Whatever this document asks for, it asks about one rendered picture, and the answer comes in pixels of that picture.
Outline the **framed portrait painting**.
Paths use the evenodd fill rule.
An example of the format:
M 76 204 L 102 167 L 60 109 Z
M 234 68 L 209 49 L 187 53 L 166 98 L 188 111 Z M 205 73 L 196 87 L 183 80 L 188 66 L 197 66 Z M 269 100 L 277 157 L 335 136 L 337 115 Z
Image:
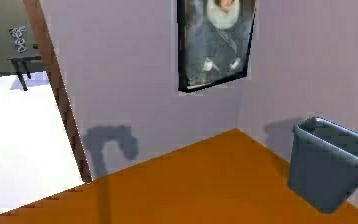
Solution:
M 178 90 L 248 75 L 257 0 L 177 0 Z

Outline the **grey waste bin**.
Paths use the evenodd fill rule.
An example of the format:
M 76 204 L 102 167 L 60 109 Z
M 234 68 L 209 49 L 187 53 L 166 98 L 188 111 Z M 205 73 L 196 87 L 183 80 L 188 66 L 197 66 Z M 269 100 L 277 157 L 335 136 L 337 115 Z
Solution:
M 322 213 L 333 213 L 358 188 L 358 133 L 311 117 L 293 127 L 288 186 Z

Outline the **black table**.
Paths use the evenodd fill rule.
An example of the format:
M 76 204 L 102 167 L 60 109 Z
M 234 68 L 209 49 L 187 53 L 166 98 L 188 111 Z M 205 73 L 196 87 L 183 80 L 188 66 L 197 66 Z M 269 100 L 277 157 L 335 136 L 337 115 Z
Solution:
M 15 74 L 19 79 L 22 89 L 27 91 L 28 87 L 24 80 L 24 75 L 26 75 L 28 79 L 31 79 L 31 71 L 28 64 L 32 61 L 42 61 L 39 46 L 37 44 L 33 44 L 32 47 L 27 49 L 25 52 L 16 52 L 9 58 L 9 61 L 14 67 Z

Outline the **black and white wall ornament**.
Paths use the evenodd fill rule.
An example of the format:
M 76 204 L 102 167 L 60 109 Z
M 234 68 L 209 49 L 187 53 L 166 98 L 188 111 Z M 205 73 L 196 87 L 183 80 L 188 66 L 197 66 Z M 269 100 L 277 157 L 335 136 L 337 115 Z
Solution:
M 11 38 L 14 40 L 14 45 L 19 53 L 23 53 L 27 50 L 26 41 L 24 39 L 25 33 L 26 33 L 25 26 L 11 28 L 9 30 L 9 34 Z

